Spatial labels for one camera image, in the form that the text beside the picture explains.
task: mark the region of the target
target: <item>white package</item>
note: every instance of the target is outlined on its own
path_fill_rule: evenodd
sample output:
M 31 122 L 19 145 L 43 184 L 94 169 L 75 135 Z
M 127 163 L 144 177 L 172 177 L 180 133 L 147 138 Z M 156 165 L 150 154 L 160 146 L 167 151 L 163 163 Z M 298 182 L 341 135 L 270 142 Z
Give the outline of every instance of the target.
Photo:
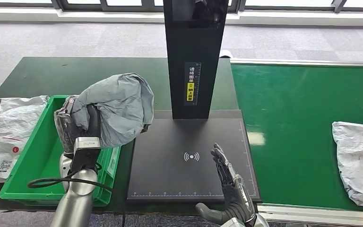
M 332 123 L 340 177 L 349 198 L 363 206 L 363 124 Z
M 5 182 L 27 143 L 48 96 L 0 98 L 0 182 Z

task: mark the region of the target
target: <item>qr code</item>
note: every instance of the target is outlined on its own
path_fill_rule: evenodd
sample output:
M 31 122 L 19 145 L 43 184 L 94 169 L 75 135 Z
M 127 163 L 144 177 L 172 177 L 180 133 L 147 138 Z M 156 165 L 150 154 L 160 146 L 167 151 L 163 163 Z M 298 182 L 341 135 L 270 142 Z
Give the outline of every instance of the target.
M 0 173 L 5 173 L 10 169 L 10 165 L 12 164 L 12 161 L 6 161 L 3 160 L 0 164 Z

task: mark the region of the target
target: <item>green crate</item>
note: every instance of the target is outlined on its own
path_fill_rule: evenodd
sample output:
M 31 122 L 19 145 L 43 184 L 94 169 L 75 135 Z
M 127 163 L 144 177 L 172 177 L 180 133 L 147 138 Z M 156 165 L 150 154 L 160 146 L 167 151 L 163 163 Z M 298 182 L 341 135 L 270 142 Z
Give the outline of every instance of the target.
M 63 184 L 44 188 L 28 188 L 37 178 L 60 177 L 59 158 L 63 148 L 56 131 L 53 112 L 62 107 L 67 96 L 52 96 L 31 133 L 18 161 L 0 191 L 0 198 L 18 201 L 27 206 L 56 206 L 65 194 Z M 120 147 L 103 149 L 98 163 L 98 182 L 113 187 Z M 103 207 L 111 200 L 111 192 L 96 187 L 93 205 Z

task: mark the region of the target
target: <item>yellow label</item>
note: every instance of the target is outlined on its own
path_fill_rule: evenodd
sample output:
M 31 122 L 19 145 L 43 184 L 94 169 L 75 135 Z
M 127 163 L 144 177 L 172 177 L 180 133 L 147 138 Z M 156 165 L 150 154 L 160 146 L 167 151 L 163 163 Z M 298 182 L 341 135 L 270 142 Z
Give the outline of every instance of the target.
M 191 102 L 194 99 L 194 83 L 187 83 L 187 101 Z

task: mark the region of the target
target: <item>black platform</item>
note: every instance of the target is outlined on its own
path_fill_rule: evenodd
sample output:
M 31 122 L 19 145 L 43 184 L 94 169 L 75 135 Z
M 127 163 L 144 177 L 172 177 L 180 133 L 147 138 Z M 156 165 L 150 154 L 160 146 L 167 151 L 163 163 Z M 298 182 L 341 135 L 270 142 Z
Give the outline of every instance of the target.
M 210 150 L 217 142 L 256 202 L 260 202 L 240 110 L 211 111 L 209 119 L 173 120 L 156 111 L 136 138 L 128 202 L 220 202 L 223 194 Z

